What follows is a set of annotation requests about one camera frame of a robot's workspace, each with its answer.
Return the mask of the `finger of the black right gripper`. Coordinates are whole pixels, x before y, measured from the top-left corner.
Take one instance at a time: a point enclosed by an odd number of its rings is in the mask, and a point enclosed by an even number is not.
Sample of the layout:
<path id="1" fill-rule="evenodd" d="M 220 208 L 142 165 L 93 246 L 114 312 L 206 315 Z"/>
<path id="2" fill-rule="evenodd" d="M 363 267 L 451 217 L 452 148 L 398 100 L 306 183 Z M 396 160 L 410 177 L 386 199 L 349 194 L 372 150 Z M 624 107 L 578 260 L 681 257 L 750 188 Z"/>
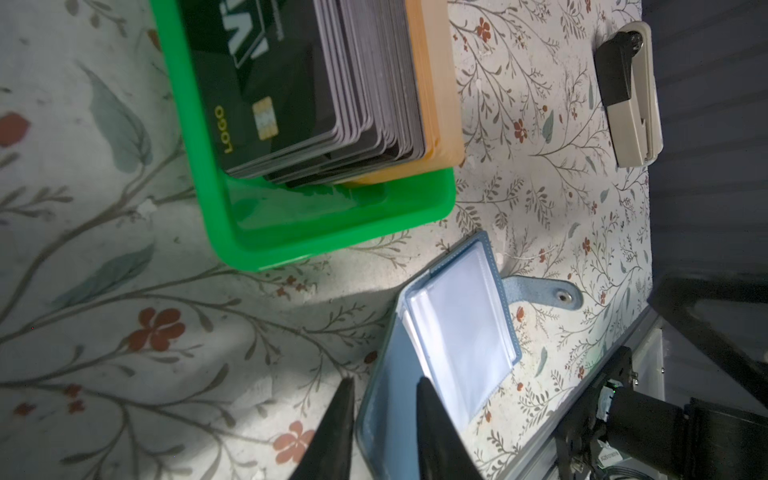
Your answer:
<path id="1" fill-rule="evenodd" d="M 767 412 L 765 272 L 666 272 L 648 304 L 661 321 L 668 402 Z"/>

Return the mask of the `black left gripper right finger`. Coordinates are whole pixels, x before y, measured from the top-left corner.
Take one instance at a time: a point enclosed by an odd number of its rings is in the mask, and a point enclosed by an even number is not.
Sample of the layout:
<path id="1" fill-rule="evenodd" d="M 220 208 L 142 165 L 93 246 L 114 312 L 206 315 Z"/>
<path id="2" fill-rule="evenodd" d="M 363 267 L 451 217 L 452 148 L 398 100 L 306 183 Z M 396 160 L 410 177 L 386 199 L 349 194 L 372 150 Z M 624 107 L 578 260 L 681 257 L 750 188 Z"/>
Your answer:
<path id="1" fill-rule="evenodd" d="M 422 480 L 482 479 L 432 382 L 426 377 L 422 377 L 416 387 L 416 418 Z"/>

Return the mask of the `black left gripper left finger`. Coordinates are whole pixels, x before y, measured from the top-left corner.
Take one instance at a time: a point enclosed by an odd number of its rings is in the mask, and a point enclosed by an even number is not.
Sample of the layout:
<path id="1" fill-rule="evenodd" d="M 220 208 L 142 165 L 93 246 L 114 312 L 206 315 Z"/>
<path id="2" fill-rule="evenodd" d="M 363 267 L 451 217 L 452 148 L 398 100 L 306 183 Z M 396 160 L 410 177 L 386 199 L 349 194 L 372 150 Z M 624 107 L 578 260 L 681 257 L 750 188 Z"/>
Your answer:
<path id="1" fill-rule="evenodd" d="M 354 380 L 343 379 L 290 480 L 350 478 L 354 393 Z"/>

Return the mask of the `blue leather card holder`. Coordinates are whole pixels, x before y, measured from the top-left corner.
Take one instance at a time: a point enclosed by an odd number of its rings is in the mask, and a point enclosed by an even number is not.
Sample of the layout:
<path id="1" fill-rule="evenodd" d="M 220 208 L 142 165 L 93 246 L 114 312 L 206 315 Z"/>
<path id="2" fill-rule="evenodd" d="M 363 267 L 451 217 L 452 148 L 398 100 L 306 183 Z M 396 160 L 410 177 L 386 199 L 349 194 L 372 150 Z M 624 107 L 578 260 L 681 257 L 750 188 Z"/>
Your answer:
<path id="1" fill-rule="evenodd" d="M 405 284 L 356 422 L 356 439 L 376 479 L 415 479 L 417 383 L 432 381 L 452 425 L 463 430 L 521 360 L 509 306 L 564 310 L 583 305 L 572 283 L 502 277 L 486 232 L 478 231 Z"/>

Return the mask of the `green plastic card tray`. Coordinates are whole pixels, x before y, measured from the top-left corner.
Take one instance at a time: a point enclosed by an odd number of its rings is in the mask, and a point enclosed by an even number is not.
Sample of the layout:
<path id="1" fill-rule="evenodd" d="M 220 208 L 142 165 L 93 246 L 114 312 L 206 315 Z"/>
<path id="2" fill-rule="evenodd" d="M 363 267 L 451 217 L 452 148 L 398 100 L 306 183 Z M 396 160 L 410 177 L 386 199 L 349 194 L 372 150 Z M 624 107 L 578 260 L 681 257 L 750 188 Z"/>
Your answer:
<path id="1" fill-rule="evenodd" d="M 169 71 L 205 231 L 228 266 L 259 272 L 444 219 L 455 205 L 452 169 L 359 188 L 283 189 L 235 179 L 214 159 L 180 8 L 151 9 Z"/>

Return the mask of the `stack of cards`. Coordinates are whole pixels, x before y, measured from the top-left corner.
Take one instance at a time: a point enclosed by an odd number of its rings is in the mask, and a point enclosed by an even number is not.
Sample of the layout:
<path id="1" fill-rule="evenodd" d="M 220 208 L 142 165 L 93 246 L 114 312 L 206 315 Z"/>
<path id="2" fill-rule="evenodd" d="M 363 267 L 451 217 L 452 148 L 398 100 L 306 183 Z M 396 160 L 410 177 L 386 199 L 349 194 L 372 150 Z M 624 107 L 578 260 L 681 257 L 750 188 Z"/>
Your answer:
<path id="1" fill-rule="evenodd" d="M 464 159 L 443 1 L 182 1 L 213 164 L 287 187 Z"/>

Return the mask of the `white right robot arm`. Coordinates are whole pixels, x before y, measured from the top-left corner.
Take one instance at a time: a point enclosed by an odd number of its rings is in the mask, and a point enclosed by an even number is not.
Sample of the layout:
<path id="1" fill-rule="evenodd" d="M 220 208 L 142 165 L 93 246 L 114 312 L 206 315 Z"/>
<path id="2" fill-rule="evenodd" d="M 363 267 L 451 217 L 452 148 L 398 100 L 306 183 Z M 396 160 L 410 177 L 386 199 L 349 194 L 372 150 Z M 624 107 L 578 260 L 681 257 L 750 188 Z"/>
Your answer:
<path id="1" fill-rule="evenodd" d="M 767 402 L 767 366 L 699 318 L 701 300 L 765 303 L 764 274 L 666 275 L 648 303 L 701 353 L 759 403 Z M 767 419 L 691 399 L 684 407 L 634 390 L 632 351 L 621 346 L 554 432 L 562 479 L 609 479 L 614 466 L 598 463 L 607 445 L 676 479 L 764 479 Z"/>

